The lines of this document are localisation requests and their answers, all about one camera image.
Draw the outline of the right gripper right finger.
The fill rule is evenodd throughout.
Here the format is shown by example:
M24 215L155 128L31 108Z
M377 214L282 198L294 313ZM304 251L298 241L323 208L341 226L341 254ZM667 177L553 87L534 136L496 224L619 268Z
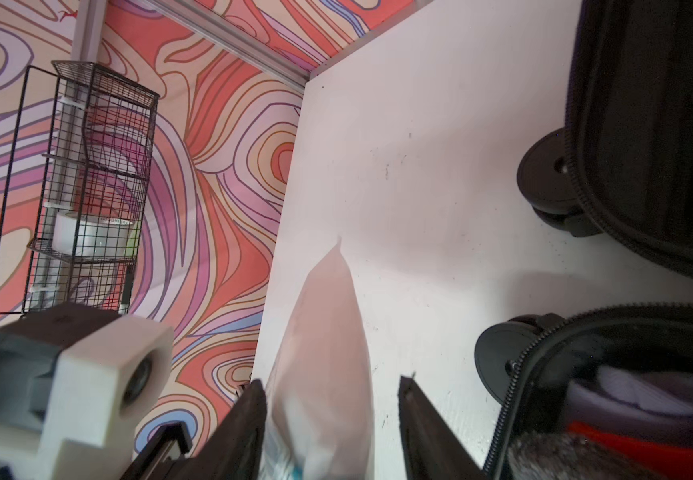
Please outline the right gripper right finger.
M411 377L400 378L398 411L408 479L487 479Z

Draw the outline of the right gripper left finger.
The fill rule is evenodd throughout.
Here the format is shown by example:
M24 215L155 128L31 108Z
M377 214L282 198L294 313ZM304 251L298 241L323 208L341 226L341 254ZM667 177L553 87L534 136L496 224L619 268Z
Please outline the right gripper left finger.
M122 478L134 479L256 479L260 473L266 392L258 379L246 385L238 401L194 457L192 438L182 422L154 433Z

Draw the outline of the clear plastic packet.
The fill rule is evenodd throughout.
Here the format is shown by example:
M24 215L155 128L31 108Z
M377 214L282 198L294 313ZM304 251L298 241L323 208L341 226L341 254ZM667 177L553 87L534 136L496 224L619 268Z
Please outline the clear plastic packet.
M264 390L260 478L372 478L370 355L340 244L306 276Z

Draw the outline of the grey towel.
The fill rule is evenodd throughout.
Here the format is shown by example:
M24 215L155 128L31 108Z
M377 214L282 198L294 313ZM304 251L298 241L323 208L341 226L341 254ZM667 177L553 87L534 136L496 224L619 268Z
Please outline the grey towel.
M572 433L528 433L508 448L513 479L664 479L664 476Z

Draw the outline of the purple pants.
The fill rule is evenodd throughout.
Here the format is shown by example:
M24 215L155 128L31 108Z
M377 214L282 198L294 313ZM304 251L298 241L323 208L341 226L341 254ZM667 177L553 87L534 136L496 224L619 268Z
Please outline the purple pants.
M597 368L590 380L568 383L558 424L693 443L693 373Z

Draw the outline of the red t-shirt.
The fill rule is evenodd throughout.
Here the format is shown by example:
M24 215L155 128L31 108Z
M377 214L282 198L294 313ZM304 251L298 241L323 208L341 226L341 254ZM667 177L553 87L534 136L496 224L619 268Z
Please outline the red t-shirt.
M666 479L693 479L693 448L640 440L572 422L566 432L579 434Z

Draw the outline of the black suitcase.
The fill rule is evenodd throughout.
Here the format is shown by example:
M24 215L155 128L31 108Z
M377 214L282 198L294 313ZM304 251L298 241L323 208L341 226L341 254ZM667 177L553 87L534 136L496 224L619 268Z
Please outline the black suitcase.
M546 223L693 279L693 1L582 4L564 128L528 151L518 184ZM526 315L484 331L474 358L501 406L483 472L513 479L518 437L568 433L570 381L600 366L693 373L693 304Z

